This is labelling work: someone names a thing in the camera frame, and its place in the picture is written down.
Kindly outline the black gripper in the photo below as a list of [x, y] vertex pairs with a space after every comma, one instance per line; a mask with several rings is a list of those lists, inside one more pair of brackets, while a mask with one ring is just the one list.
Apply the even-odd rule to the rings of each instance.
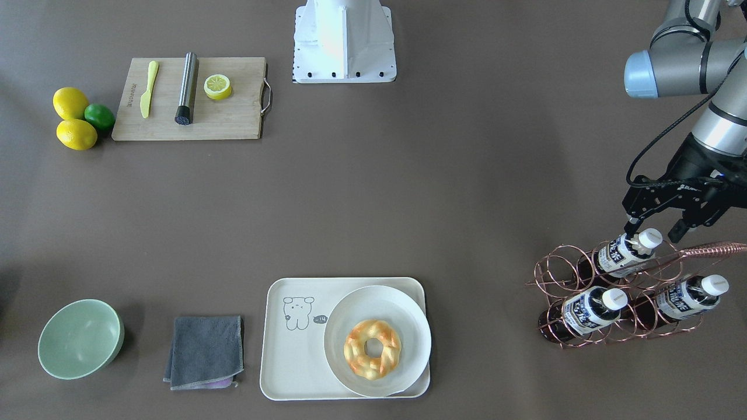
[[632, 236], [644, 220], [669, 208], [682, 212], [668, 233], [679, 243], [699, 226], [711, 226], [730, 208], [745, 208], [745, 157], [726, 157], [688, 135], [670, 160], [664, 175], [628, 179], [622, 205], [625, 234]]

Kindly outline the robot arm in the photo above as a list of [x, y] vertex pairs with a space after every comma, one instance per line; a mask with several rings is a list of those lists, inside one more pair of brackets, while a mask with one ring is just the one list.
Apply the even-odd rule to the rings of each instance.
[[681, 210], [669, 231], [680, 242], [729, 208], [745, 207], [745, 38], [713, 40], [719, 1], [672, 1], [646, 50], [629, 56], [624, 87], [633, 98], [701, 94], [703, 114], [659, 178], [626, 175], [624, 231], [667, 208]]

